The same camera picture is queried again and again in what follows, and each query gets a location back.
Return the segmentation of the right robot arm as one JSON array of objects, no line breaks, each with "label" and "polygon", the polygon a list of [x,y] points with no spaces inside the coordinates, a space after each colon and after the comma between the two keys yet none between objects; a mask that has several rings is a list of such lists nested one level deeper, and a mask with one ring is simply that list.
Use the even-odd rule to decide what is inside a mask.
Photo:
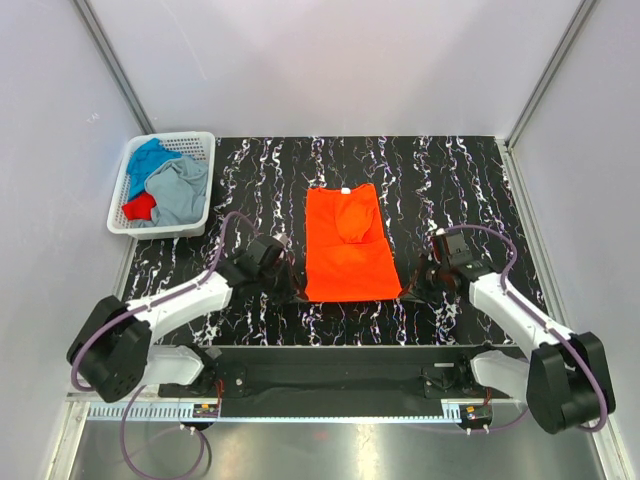
[{"label": "right robot arm", "polygon": [[569,428],[602,430],[616,400],[605,348],[591,332],[577,334],[544,313],[467,245],[467,226],[438,230],[430,255],[422,256],[403,295],[434,302],[446,293],[496,323],[523,353],[512,358],[494,346],[481,346],[454,365],[451,385],[466,396],[488,388],[522,402],[547,433]]}]

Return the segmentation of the orange t-shirt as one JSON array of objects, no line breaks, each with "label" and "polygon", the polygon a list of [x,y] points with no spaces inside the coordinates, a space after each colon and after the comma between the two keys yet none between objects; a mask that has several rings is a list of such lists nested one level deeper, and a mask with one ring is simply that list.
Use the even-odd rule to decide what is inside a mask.
[{"label": "orange t-shirt", "polygon": [[305,294],[311,302],[393,300],[401,292],[372,184],[312,188],[306,198]]}]

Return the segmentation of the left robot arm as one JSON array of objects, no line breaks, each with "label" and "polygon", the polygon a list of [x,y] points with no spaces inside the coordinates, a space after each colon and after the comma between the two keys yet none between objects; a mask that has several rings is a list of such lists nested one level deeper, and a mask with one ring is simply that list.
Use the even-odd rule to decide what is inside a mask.
[{"label": "left robot arm", "polygon": [[261,294],[289,301],[298,290],[290,268],[288,238],[260,235],[213,268],[161,294],[123,302],[101,299],[69,347],[75,380],[114,403],[142,386],[158,385],[183,397],[214,394],[220,376],[213,354],[195,345],[160,344],[165,335],[234,301]]}]

